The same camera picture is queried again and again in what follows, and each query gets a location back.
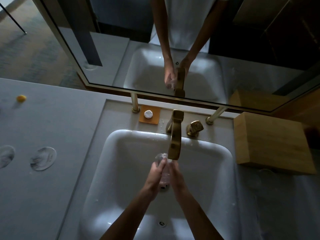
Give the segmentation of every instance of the white shirt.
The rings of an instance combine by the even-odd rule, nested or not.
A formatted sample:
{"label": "white shirt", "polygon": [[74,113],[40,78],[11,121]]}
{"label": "white shirt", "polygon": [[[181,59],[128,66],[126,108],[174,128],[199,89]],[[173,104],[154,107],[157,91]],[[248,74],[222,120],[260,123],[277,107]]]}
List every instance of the white shirt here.
{"label": "white shirt", "polygon": [[[168,15],[169,45],[171,48],[189,51],[216,0],[164,1]],[[149,43],[160,45],[155,25]],[[210,39],[200,52],[208,53],[209,43]]]}

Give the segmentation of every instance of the chair leg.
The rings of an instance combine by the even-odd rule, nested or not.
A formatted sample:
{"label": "chair leg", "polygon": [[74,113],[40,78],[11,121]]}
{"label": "chair leg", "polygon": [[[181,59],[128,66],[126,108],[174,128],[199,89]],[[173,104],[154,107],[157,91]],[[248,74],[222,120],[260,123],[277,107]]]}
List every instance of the chair leg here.
{"label": "chair leg", "polygon": [[2,6],[2,4],[0,3],[0,7],[7,13],[7,15],[16,23],[16,25],[18,25],[18,27],[22,30],[22,32],[24,32],[24,34],[26,35],[26,31],[24,31],[24,29],[17,23],[17,21],[11,16],[11,14],[5,9],[4,6]]}

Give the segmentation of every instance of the sink drain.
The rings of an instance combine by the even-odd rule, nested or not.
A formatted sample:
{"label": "sink drain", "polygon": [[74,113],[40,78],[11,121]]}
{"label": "sink drain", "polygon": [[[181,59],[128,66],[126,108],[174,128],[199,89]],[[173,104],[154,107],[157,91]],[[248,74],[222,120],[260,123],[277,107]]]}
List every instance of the sink drain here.
{"label": "sink drain", "polygon": [[167,224],[164,223],[164,222],[162,222],[162,221],[159,221],[159,222],[158,222],[158,225],[159,225],[160,227],[162,227],[162,228],[165,228],[165,227],[167,226]]}
{"label": "sink drain", "polygon": [[159,188],[159,192],[167,192],[168,189],[169,189],[170,185],[169,184],[166,184],[166,185],[163,185],[163,186],[160,186]]}

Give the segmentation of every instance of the sink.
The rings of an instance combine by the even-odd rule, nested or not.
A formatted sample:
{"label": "sink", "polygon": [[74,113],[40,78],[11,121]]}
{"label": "sink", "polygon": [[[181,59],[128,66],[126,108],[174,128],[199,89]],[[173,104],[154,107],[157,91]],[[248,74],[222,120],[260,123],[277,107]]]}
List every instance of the sink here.
{"label": "sink", "polygon": [[[186,51],[172,50],[174,64],[180,63],[186,54]],[[213,57],[200,54],[191,64],[184,83],[186,98],[216,103],[227,102],[222,81],[222,69],[219,61]],[[159,46],[138,48],[132,56],[123,87],[173,96],[173,90],[165,86],[164,76],[164,59],[161,48]]]}
{"label": "sink", "polygon": [[[155,156],[167,152],[169,142],[169,135],[132,130],[116,130],[108,136],[83,207],[84,239],[99,239],[118,218],[144,185]],[[181,143],[179,167],[190,192],[225,240],[238,239],[230,151],[184,137]],[[151,202],[134,239],[194,239],[170,186]]]}

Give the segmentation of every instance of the hand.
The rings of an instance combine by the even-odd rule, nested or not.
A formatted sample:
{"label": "hand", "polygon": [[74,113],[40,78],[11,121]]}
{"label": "hand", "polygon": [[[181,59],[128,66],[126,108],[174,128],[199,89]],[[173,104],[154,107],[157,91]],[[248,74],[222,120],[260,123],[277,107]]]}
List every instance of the hand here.
{"label": "hand", "polygon": [[147,192],[150,195],[151,201],[153,201],[156,198],[159,192],[159,183],[162,176],[162,171],[165,168],[166,164],[167,159],[164,158],[161,160],[158,167],[156,162],[154,162],[151,165],[151,169],[146,179],[146,183],[142,188],[142,191]]}
{"label": "hand", "polygon": [[168,166],[170,171],[170,184],[173,188],[176,200],[180,202],[180,200],[183,198],[183,195],[189,191],[179,170],[178,162],[173,160],[168,164]]}
{"label": "hand", "polygon": [[176,84],[176,74],[174,72],[174,63],[172,58],[165,58],[164,59],[164,83],[165,86],[170,88],[175,88]]}
{"label": "hand", "polygon": [[188,56],[186,56],[180,63],[180,68],[184,68],[185,69],[185,78],[187,77],[188,75],[188,72],[189,72],[189,69],[190,69],[190,66],[191,66],[191,63],[193,62],[193,59],[189,58]]}

